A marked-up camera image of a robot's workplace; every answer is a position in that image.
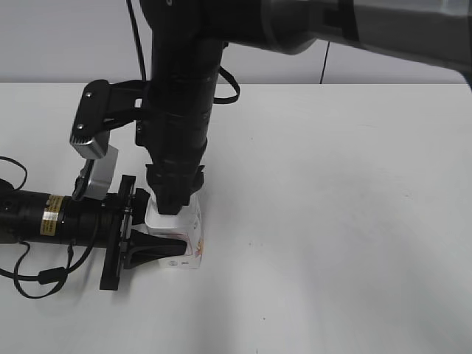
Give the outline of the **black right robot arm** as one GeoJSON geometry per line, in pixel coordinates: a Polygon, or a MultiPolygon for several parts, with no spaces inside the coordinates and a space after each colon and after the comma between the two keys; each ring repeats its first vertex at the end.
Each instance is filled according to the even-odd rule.
{"type": "Polygon", "coordinates": [[[150,154],[158,211],[175,215],[201,188],[201,158],[225,47],[296,55],[317,40],[471,77],[469,1],[142,1],[153,34],[137,142],[150,154]]]}

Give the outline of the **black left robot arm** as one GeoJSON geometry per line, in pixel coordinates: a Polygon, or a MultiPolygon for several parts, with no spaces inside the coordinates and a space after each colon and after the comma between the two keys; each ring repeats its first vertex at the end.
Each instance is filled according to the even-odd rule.
{"type": "Polygon", "coordinates": [[[1,243],[51,243],[86,249],[76,263],[65,267],[40,271],[35,276],[20,275],[14,269],[5,276],[15,283],[58,285],[81,267],[93,248],[104,248],[100,289],[115,291],[121,270],[183,255],[187,242],[182,236],[154,236],[137,229],[145,220],[150,195],[135,188],[135,180],[123,175],[118,191],[102,201],[75,201],[70,196],[14,190],[7,182],[2,183],[1,243]]]}

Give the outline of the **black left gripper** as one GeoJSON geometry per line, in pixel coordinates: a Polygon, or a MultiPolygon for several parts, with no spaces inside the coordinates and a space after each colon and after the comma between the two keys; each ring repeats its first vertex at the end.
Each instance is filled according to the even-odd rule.
{"type": "MultiPolygon", "coordinates": [[[[145,222],[150,193],[136,188],[133,194],[135,182],[134,176],[123,175],[118,192],[107,194],[102,201],[91,198],[67,201],[63,211],[60,236],[66,243],[85,248],[80,258],[72,264],[70,272],[79,269],[93,249],[105,250],[99,284],[101,290],[116,290],[119,287],[121,245],[126,227],[131,223],[131,207],[132,225],[145,222]]],[[[132,269],[154,260],[181,256],[185,251],[184,240],[131,232],[126,241],[123,268],[132,269]]]]}

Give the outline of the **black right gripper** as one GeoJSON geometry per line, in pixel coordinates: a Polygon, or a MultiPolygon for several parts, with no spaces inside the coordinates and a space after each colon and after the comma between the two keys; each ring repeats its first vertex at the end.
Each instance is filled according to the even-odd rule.
{"type": "Polygon", "coordinates": [[[184,152],[169,153],[146,164],[146,180],[156,196],[159,214],[177,215],[190,202],[190,195],[204,183],[203,165],[200,165],[205,147],[184,152]]]}

